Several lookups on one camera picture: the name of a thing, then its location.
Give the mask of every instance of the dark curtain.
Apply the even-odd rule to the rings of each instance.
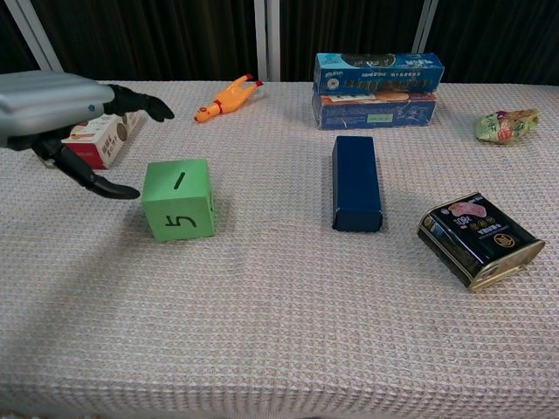
[[[258,74],[252,0],[32,0],[66,72],[91,79]]]
[[[310,81],[317,52],[411,52],[424,0],[282,0],[281,79]]]
[[[440,0],[425,50],[445,82],[559,85],[559,2]]]
[[[25,39],[5,2],[0,2],[0,73],[38,70]]]

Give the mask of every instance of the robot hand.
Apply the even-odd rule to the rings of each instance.
[[[135,199],[140,196],[138,190],[96,175],[62,140],[80,122],[104,113],[123,115],[140,110],[158,122],[175,117],[158,98],[74,74],[33,71],[0,75],[0,148],[31,148],[100,196]]]

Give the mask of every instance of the rubber chicken toy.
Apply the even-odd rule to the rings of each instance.
[[[233,81],[216,96],[211,105],[201,107],[194,120],[196,122],[206,122],[209,118],[213,118],[220,113],[235,112],[239,109],[249,96],[263,85],[260,80],[257,80],[253,85],[243,88],[242,85],[247,80],[252,80],[251,74],[246,74]]]

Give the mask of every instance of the blue box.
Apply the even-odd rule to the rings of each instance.
[[[379,231],[383,225],[383,212],[373,139],[338,136],[332,151],[332,176],[332,228],[338,231]]]
[[[314,91],[318,94],[434,92],[445,67],[437,55],[316,54]]]
[[[319,129],[426,126],[437,106],[435,93],[379,92],[313,96]]]

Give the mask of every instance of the green cube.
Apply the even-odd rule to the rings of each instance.
[[[141,203],[154,237],[161,242],[215,234],[206,160],[150,163]]]

